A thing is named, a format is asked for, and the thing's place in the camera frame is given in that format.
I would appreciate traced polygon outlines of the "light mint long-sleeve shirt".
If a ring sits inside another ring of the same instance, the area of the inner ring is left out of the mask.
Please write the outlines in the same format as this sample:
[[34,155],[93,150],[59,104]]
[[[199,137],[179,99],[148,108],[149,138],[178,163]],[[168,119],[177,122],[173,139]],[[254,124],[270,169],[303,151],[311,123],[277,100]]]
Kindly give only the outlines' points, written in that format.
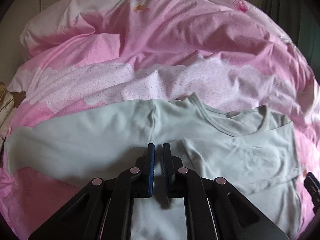
[[223,112],[184,100],[130,100],[19,127],[5,143],[10,174],[31,167],[77,187],[130,168],[149,143],[169,143],[183,165],[226,178],[294,239],[300,173],[292,121],[265,105]]

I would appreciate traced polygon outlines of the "brown plaid folded blanket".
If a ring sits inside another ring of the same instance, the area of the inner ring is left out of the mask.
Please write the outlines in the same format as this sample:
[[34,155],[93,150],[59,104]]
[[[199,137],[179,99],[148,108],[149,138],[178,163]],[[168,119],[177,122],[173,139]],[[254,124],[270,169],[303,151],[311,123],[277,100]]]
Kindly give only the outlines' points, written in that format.
[[11,92],[5,84],[1,82],[1,153],[3,152],[4,142],[10,129],[10,122],[25,97],[25,91]]

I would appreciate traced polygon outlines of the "pink floral duvet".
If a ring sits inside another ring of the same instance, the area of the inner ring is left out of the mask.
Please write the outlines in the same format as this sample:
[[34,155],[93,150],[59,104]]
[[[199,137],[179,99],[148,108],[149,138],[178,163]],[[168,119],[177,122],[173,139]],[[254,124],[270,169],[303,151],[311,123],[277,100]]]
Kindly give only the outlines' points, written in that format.
[[[184,100],[242,112],[265,105],[293,123],[300,227],[312,219],[302,181],[319,172],[319,84],[291,39],[240,0],[61,0],[30,20],[28,60],[9,90],[25,91],[19,127],[130,100]],[[27,239],[82,187],[31,167],[1,169],[1,213]]]

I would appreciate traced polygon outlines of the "dark green curtain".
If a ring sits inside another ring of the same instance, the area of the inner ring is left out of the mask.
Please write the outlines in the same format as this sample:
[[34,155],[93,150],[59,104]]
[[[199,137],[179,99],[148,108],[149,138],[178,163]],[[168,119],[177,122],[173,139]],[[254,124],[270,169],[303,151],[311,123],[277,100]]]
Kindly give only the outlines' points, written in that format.
[[314,69],[319,68],[319,24],[303,0],[262,0],[261,9],[291,37]]

